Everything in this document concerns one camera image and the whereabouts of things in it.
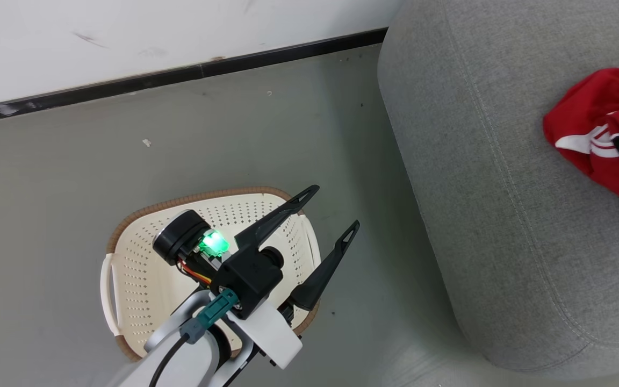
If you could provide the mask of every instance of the red cloth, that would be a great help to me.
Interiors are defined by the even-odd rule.
[[[548,142],[580,171],[619,195],[619,69],[570,89],[543,119]]]

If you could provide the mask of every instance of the green led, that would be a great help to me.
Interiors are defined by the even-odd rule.
[[[209,255],[209,257],[221,257],[223,253],[228,251],[229,246],[224,236],[216,230],[211,230],[210,233],[204,235],[204,238],[202,238],[198,245],[199,250]]]

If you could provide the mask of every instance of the white wall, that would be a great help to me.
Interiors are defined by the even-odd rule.
[[[386,27],[401,2],[0,0],[0,102]]]

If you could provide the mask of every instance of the gray sofa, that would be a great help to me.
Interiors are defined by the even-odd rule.
[[[464,335],[498,367],[619,372],[619,198],[543,138],[619,67],[619,2],[406,0],[379,80]]]

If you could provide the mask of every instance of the white plastic basket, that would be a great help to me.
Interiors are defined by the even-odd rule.
[[[169,266],[152,250],[152,239],[172,216],[193,209],[231,243],[234,236],[290,196],[278,189],[254,187],[187,196],[153,205],[128,216],[113,233],[106,248],[100,275],[100,294],[106,323],[123,352],[133,361],[147,353],[145,341],[197,288],[197,284]],[[275,306],[290,295],[321,262],[312,225],[303,213],[291,216],[266,241],[285,258],[283,281],[271,292]],[[314,311],[295,308],[292,328],[300,334],[312,321]],[[219,327],[236,353],[238,337],[225,325]]]

